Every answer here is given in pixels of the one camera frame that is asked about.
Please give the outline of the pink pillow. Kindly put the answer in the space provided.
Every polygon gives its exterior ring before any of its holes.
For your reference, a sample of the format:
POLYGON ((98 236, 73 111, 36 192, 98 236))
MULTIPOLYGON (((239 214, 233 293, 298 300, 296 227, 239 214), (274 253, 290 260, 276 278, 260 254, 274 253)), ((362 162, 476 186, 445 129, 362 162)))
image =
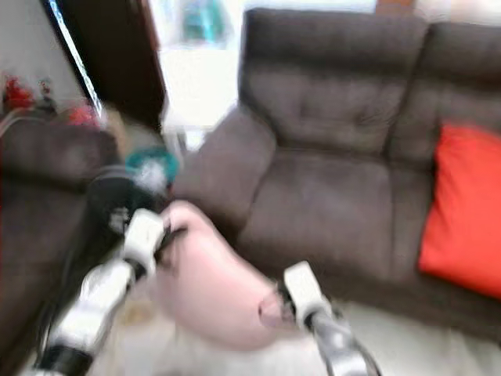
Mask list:
POLYGON ((258 351, 301 331, 272 314, 261 315, 276 284, 236 253, 196 205, 173 201, 165 225, 182 226, 168 262, 157 262, 151 298, 180 327, 215 346, 258 351))

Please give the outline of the brown fabric sofa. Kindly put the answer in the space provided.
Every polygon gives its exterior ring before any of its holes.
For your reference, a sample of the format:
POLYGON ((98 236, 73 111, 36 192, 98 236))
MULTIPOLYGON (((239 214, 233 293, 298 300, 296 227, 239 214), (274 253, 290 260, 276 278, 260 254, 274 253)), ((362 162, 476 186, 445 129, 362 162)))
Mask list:
POLYGON ((501 298, 422 273, 447 121, 501 136, 501 23, 243 14, 232 111, 173 183, 253 266, 501 345, 501 298))

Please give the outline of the red pillow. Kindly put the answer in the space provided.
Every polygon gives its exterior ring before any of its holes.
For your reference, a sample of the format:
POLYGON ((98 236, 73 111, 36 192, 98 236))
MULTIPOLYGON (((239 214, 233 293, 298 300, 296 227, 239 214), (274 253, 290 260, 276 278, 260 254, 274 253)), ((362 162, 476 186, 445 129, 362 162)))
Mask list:
POLYGON ((501 136, 445 122, 435 164, 419 269, 501 301, 501 136))

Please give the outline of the black and white fan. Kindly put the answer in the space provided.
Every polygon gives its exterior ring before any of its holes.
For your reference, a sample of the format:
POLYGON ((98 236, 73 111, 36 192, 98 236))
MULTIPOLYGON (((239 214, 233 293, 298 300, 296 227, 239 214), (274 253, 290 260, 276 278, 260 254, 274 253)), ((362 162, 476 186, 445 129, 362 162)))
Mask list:
POLYGON ((164 210, 168 184, 164 166, 157 162, 106 166, 87 185, 87 208, 111 233, 123 236, 137 211, 164 210))

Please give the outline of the green mesh waste basket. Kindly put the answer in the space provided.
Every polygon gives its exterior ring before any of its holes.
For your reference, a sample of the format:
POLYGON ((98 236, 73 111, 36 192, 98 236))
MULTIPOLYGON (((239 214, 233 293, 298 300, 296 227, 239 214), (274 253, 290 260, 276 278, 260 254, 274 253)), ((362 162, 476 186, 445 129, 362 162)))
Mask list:
POLYGON ((132 151, 125 164, 136 169, 144 185, 169 186, 178 174, 178 160, 164 146, 148 146, 132 151))

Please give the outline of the cardboard box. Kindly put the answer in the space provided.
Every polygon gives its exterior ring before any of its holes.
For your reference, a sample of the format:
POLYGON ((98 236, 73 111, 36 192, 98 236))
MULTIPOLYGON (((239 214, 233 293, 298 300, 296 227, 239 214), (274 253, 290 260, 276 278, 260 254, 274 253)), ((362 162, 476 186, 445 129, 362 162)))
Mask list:
POLYGON ((128 123, 113 107, 104 107, 101 111, 101 119, 103 119, 105 130, 114 138, 119 155, 126 158, 130 147, 132 147, 132 141, 128 134, 128 123))

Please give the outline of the pink clear plastic bottle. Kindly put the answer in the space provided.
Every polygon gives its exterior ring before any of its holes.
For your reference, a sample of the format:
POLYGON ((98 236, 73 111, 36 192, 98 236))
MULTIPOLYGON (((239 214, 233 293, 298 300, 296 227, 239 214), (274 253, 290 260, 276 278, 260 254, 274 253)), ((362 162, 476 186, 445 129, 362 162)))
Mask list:
POLYGON ((63 117, 69 125, 79 126, 79 128, 104 128, 101 111, 92 105, 73 105, 63 112, 63 117))

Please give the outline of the dark wooden door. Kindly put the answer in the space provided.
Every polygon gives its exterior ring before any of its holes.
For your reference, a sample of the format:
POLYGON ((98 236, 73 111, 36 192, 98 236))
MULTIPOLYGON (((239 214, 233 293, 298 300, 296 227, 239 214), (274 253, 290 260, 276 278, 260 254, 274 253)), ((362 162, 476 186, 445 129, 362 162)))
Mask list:
POLYGON ((36 0, 85 97, 160 132, 169 98, 151 0, 36 0))

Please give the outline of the red artificial flowers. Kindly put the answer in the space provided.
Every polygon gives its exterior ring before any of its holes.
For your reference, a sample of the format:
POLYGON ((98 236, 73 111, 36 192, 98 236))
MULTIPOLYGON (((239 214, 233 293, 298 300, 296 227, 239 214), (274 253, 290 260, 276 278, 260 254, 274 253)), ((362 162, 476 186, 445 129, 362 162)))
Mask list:
POLYGON ((2 106, 5 112, 14 110, 29 110, 35 107, 35 90, 22 82, 16 75, 5 76, 2 90, 2 106))

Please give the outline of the teal plastic stool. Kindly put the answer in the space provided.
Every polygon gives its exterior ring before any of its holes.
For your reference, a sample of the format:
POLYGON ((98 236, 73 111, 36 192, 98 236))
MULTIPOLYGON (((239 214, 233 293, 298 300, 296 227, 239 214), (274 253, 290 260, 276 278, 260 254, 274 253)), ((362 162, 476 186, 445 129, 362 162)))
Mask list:
POLYGON ((182 40, 187 43, 225 43, 228 20, 222 0, 182 1, 182 40))

